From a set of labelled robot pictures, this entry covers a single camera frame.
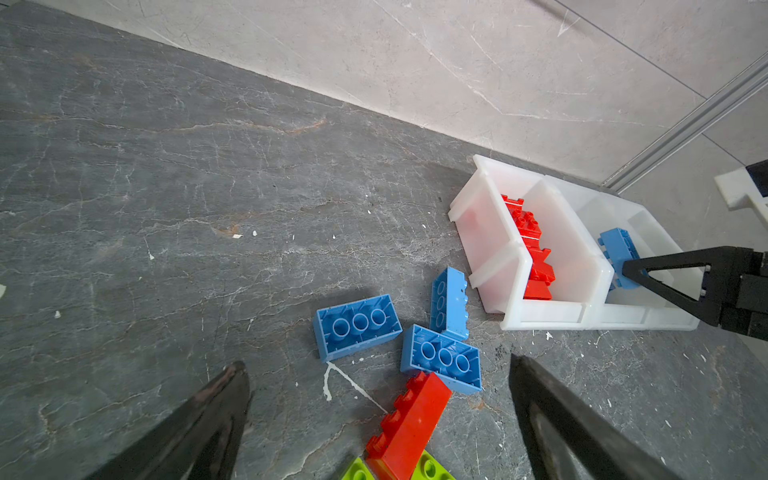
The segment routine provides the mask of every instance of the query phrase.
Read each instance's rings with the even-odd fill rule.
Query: white container
[[[597,244],[601,232],[629,231],[641,257],[681,251],[644,207],[480,155],[474,161],[478,170],[451,202],[449,219],[485,311],[505,313],[502,329],[696,328],[697,319],[643,288],[608,294],[614,269]],[[525,199],[523,209],[541,228],[541,248],[552,250],[552,300],[523,299],[532,260],[502,194]],[[660,275],[684,293],[701,285],[698,269]]]

